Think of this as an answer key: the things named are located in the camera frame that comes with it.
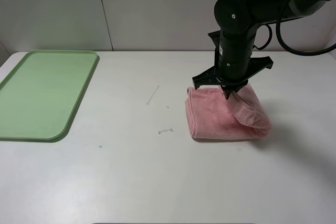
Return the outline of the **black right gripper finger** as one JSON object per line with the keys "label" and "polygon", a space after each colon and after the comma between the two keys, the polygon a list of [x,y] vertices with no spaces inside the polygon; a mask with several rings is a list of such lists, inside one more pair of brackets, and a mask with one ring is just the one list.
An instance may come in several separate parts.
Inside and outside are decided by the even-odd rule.
{"label": "black right gripper finger", "polygon": [[241,90],[243,87],[245,87],[246,85],[248,85],[248,80],[238,84],[236,87],[235,87],[235,92],[238,93],[239,90]]}
{"label": "black right gripper finger", "polygon": [[232,93],[236,93],[236,86],[222,86],[222,91],[226,100],[229,99]]}

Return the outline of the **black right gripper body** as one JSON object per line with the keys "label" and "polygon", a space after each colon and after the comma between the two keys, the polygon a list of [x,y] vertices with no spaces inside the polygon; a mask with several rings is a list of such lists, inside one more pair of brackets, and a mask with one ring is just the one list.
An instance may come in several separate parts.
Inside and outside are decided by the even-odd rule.
{"label": "black right gripper body", "polygon": [[269,56],[253,58],[255,37],[259,26],[252,26],[242,34],[223,29],[209,33],[215,45],[214,66],[192,78],[195,89],[201,86],[237,86],[274,62]]}

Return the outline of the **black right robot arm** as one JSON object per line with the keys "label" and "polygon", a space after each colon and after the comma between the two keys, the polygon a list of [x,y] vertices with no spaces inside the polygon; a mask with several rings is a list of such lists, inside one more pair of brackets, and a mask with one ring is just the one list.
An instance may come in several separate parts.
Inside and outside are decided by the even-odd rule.
{"label": "black right robot arm", "polygon": [[269,57],[253,58],[255,37],[261,26],[276,37],[284,50],[298,56],[317,56],[335,49],[330,46],[319,51],[298,51],[290,48],[281,36],[284,22],[301,19],[314,14],[330,0],[218,0],[214,16],[220,29],[209,33],[215,45],[214,65],[193,77],[194,88],[220,86],[225,98],[246,86],[248,80],[262,71],[271,69]]}

